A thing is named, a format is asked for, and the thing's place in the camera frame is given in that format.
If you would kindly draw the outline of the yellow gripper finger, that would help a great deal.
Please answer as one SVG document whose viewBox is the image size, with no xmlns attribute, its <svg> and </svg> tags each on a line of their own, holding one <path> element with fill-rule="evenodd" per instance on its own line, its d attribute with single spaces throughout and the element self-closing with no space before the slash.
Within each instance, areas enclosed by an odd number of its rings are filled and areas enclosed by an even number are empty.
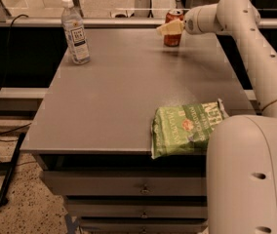
<svg viewBox="0 0 277 234">
<path fill-rule="evenodd" d="M 184 30 L 184 22 L 180 19 L 174 19 L 166 22 L 156 28 L 158 34 L 166 35 L 180 35 Z"/>
</svg>

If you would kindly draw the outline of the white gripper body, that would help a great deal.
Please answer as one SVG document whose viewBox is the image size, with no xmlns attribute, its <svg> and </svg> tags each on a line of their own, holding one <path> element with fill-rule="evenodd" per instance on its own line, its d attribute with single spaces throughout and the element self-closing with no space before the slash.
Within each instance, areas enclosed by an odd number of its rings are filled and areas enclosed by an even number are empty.
<svg viewBox="0 0 277 234">
<path fill-rule="evenodd" d="M 217 5 L 204 5 L 190 9 L 184 15 L 184 25 L 189 34 L 217 33 Z"/>
</svg>

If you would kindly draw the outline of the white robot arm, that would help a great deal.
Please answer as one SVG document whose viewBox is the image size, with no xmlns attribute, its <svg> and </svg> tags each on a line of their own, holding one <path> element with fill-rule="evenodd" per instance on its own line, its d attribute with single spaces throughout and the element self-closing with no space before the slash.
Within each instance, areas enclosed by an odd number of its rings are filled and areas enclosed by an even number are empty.
<svg viewBox="0 0 277 234">
<path fill-rule="evenodd" d="M 158 27 L 161 35 L 228 34 L 236 43 L 260 115 L 223 120 L 206 163 L 209 234 L 277 234 L 277 52 L 250 0 L 219 0 Z"/>
</svg>

